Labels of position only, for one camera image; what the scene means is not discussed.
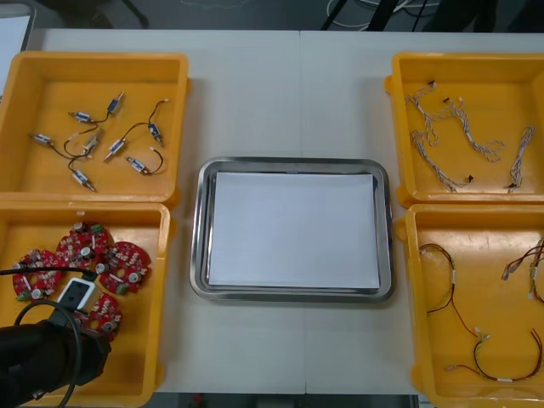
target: yellow plastic bin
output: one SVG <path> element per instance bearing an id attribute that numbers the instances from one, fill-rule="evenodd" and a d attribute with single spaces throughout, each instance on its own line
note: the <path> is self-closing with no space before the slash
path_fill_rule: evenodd
<path id="1" fill-rule="evenodd" d="M 544 373 L 520 382 L 495 382 L 464 368 L 448 370 L 476 368 L 477 339 L 451 304 L 428 314 L 446 304 L 451 271 L 441 253 L 420 255 L 418 250 L 436 243 L 453 257 L 455 305 L 468 328 L 490 335 L 479 351 L 484 370 L 495 377 L 522 377 L 538 361 L 530 330 L 544 338 L 544 305 L 528 297 L 533 257 L 507 281 L 502 272 L 544 236 L 544 206 L 417 204 L 399 221 L 397 233 L 405 248 L 416 354 L 412 382 L 418 391 L 440 408 L 544 406 Z M 544 277 L 537 278 L 537 285 L 544 287 Z"/>
<path id="2" fill-rule="evenodd" d="M 421 99 L 427 113 L 444 107 L 446 98 L 462 97 L 473 139 L 506 144 L 501 160 L 492 163 L 468 143 L 457 118 L 436 122 L 438 144 L 425 142 L 429 158 L 456 181 L 473 176 L 457 192 L 440 183 L 411 142 L 411 130 L 425 126 L 421 112 L 405 97 L 431 81 L 436 90 Z M 385 87 L 393 106 L 401 181 L 397 194 L 404 207 L 416 202 L 544 201 L 544 54 L 397 54 Z M 523 154 L 523 184 L 509 194 L 510 169 L 527 126 L 535 127 L 535 136 Z"/>
<path id="3" fill-rule="evenodd" d="M 188 62 L 182 54 L 92 54 L 28 51 L 13 60 L 0 104 L 0 200 L 25 201 L 152 201 L 176 204 L 176 178 L 188 91 Z M 82 171 L 96 188 L 82 187 L 68 170 L 68 160 L 33 141 L 28 133 L 50 137 L 64 153 L 63 143 L 90 128 L 68 112 L 83 111 L 102 120 L 110 102 L 124 92 L 121 109 L 100 123 L 104 134 L 92 158 L 80 159 Z M 162 148 L 147 126 L 134 129 L 120 153 L 103 162 L 110 146 L 133 124 L 147 122 L 159 100 L 168 99 L 153 117 L 164 140 Z M 67 146 L 82 152 L 92 133 Z M 153 176 L 136 172 L 124 156 L 134 157 Z"/>
<path id="4" fill-rule="evenodd" d="M 70 406 L 142 406 L 162 381 L 157 363 L 162 325 L 162 299 L 167 266 L 170 213 L 162 204 L 55 203 L 0 201 L 0 267 L 11 265 L 29 250 L 54 251 L 60 239 L 77 221 L 103 224 L 114 241 L 131 241 L 151 258 L 150 275 L 138 293 L 116 298 L 123 320 L 104 373 L 87 385 L 76 387 Z M 65 276 L 66 283 L 70 276 Z M 60 294 L 57 291 L 53 300 Z M 11 276 L 0 277 L 0 327 L 14 324 L 27 302 L 15 300 Z M 24 323 L 46 319 L 52 309 L 31 310 Z M 56 406 L 66 388 L 46 394 L 35 405 Z"/>

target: red circuit board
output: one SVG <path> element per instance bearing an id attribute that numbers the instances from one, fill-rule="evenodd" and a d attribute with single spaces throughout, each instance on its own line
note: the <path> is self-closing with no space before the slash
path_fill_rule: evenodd
<path id="1" fill-rule="evenodd" d="M 105 334 L 110 341 L 116 337 L 122 321 L 119 303 L 110 295 L 102 293 L 91 313 L 74 312 L 76 323 L 86 329 Z"/>
<path id="2" fill-rule="evenodd" d="M 18 266 L 40 268 L 42 266 L 65 266 L 65 263 L 50 251 L 33 249 L 18 262 Z M 59 288 L 61 279 L 62 273 L 58 270 L 15 274 L 13 284 L 17 300 L 33 302 L 40 298 L 48 298 Z"/>
<path id="3" fill-rule="evenodd" d="M 109 247 L 110 236 L 102 225 L 76 223 L 70 234 L 60 240 L 57 256 L 66 262 L 66 266 L 89 268 L 93 261 L 100 262 Z M 92 256 L 82 256 L 83 248 L 92 249 Z"/>
<path id="4" fill-rule="evenodd" d="M 150 272 L 150 257 L 131 242 L 120 241 L 104 255 L 108 270 L 100 275 L 100 283 L 111 293 L 136 293 Z"/>

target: floor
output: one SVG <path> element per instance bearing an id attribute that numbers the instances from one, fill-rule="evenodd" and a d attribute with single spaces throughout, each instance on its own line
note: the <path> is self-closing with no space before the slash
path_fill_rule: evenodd
<path id="1" fill-rule="evenodd" d="M 148 17 L 151 29 L 181 30 L 319 30 L 326 19 L 329 0 L 133 0 Z M 63 20 L 35 0 L 29 3 L 37 10 L 37 28 L 83 28 L 85 21 Z M 505 31 L 520 10 L 519 0 L 499 0 L 496 30 Z M 138 29 L 139 22 L 121 0 L 106 0 L 99 7 L 118 29 Z M 424 14 L 431 14 L 428 7 Z M 345 25 L 360 25 L 370 21 L 372 7 L 348 0 L 337 17 Z M 423 17 L 418 30 L 424 26 Z M 387 31 L 411 31 L 415 18 L 403 11 L 396 13 Z M 356 30 L 336 25 L 331 30 Z"/>
<path id="2" fill-rule="evenodd" d="M 155 394 L 144 408 L 417 408 L 408 395 L 233 395 L 207 394 L 201 406 L 189 394 Z"/>

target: black object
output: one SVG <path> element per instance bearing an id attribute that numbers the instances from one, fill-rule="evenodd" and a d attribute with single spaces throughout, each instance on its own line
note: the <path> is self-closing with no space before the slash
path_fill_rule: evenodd
<path id="1" fill-rule="evenodd" d="M 329 29 L 334 19 L 337 18 L 338 13 L 340 13 L 340 11 L 343 9 L 343 6 L 346 5 L 347 1 L 348 0 L 338 0 L 337 5 L 334 6 L 334 8 L 331 11 L 331 15 L 329 15 L 329 17 L 325 21 L 325 24 L 321 27 L 322 31 L 326 31 Z"/>
<path id="2" fill-rule="evenodd" d="M 14 326 L 0 328 L 0 408 L 39 400 L 68 384 L 59 404 L 64 407 L 76 385 L 102 373 L 111 351 L 108 337 L 79 328 L 71 316 L 85 293 L 75 285 L 60 303 L 37 300 L 23 308 Z M 20 326 L 25 314 L 41 305 L 55 308 L 49 319 Z"/>
<path id="3" fill-rule="evenodd" d="M 463 31 L 473 20 L 474 32 L 493 32 L 498 0 L 441 0 L 423 31 Z"/>
<path id="4" fill-rule="evenodd" d="M 45 7 L 58 11 L 63 17 L 85 19 L 94 28 L 113 28 L 110 20 L 98 10 L 98 6 L 110 0 L 37 0 Z M 122 0 L 138 18 L 142 28 L 149 28 L 149 19 L 134 5 L 132 0 Z"/>
<path id="5" fill-rule="evenodd" d="M 427 6 L 428 0 L 425 0 L 422 4 L 422 6 L 419 8 L 419 13 L 417 13 L 416 21 L 414 22 L 414 26 L 411 28 L 411 32 L 414 32 L 417 28 L 417 23 L 419 23 L 419 19 L 422 18 L 423 10 Z"/>
<path id="6" fill-rule="evenodd" d="M 380 0 L 367 31 L 383 31 L 393 15 L 398 0 Z"/>

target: white table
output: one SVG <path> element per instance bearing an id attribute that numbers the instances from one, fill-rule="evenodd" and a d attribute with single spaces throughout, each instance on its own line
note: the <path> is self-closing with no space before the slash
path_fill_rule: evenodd
<path id="1" fill-rule="evenodd" d="M 188 280 L 196 173 L 214 156 L 368 158 L 399 175 L 383 79 L 399 51 L 544 52 L 540 35 L 297 31 L 36 32 L 58 51 L 175 52 L 190 61 L 173 211 L 160 391 L 414 394 L 409 302 L 401 245 L 397 289 L 381 306 L 215 303 Z M 396 201 L 394 218 L 403 210 Z"/>

